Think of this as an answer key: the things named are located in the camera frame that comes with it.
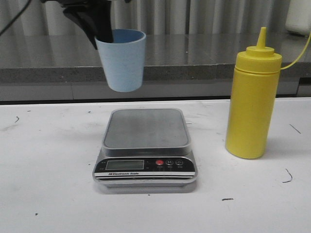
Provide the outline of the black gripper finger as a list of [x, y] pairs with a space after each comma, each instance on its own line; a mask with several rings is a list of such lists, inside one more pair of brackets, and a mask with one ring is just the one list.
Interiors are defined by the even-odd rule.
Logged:
[[90, 29], [88, 38], [92, 43], [95, 39], [112, 43], [114, 41], [111, 28], [111, 1], [89, 0], [87, 7], [87, 24]]
[[94, 22], [93, 9], [90, 7], [67, 7], [63, 11], [63, 14], [84, 31], [94, 49], [97, 50], [95, 42], [97, 30]]

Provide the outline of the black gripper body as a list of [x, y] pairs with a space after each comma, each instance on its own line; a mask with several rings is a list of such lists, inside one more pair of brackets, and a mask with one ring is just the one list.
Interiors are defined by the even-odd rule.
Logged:
[[102, 2], [106, 2], [105, 0], [41, 0], [41, 3], [46, 3], [48, 1], [55, 1], [61, 5], [61, 7], [73, 7], [73, 6], [92, 6], [98, 5]]

